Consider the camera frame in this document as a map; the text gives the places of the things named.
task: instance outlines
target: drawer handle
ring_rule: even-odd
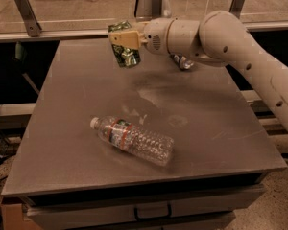
[[[135,207],[134,208],[134,217],[137,221],[144,221],[144,220],[153,220],[153,219],[168,219],[172,216],[172,207],[170,204],[167,204],[167,214],[164,215],[164,216],[161,216],[161,217],[153,217],[153,218],[141,218],[139,215],[138,215],[138,210],[137,208]]]

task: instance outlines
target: gray tabletop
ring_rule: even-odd
[[[286,167],[225,68],[182,72],[141,51],[119,68],[107,39],[63,41],[13,162],[4,196],[262,173]],[[93,116],[113,115],[175,140],[161,168],[101,141]]]

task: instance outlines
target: bottle label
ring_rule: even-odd
[[[124,142],[127,135],[128,130],[132,128],[132,124],[119,119],[116,120],[109,129],[108,132],[108,140],[117,148],[123,150]]]

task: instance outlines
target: floor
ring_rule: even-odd
[[[133,0],[127,2],[117,0],[122,3],[121,8],[125,8],[125,11],[112,10],[108,15],[104,15],[103,11],[92,10],[89,6],[94,6],[92,1],[99,1],[105,3],[105,10],[108,10],[107,4],[111,0],[73,0],[70,5],[66,3],[68,0],[31,1],[36,17],[41,21],[44,30],[100,28],[112,23],[115,20],[113,18],[118,16],[132,19],[131,8],[134,6]],[[207,0],[170,0],[170,2],[173,16],[199,20],[206,12],[228,11],[231,4],[231,0],[209,0],[208,6],[206,6]],[[75,9],[68,9],[68,6],[74,7],[74,3],[81,5],[82,13],[77,13]],[[288,0],[246,0],[241,20],[243,22],[288,20]],[[23,31],[24,28],[20,22],[21,17],[15,9],[13,0],[0,0],[0,33]],[[287,134],[273,135],[270,138],[280,152],[288,152]],[[9,174],[12,161],[13,157],[0,166],[0,178]],[[0,192],[4,183],[5,180],[0,182]],[[248,209],[235,211],[236,220],[225,230],[288,230],[288,169],[270,173],[264,179],[263,184],[267,193]]]

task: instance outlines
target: green can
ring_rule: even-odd
[[[108,31],[115,32],[131,28],[132,25],[128,21],[119,22],[117,24],[109,25]],[[140,61],[140,54],[138,50],[125,48],[123,46],[112,44],[113,53],[116,57],[117,63],[120,67],[131,68],[137,65]]]

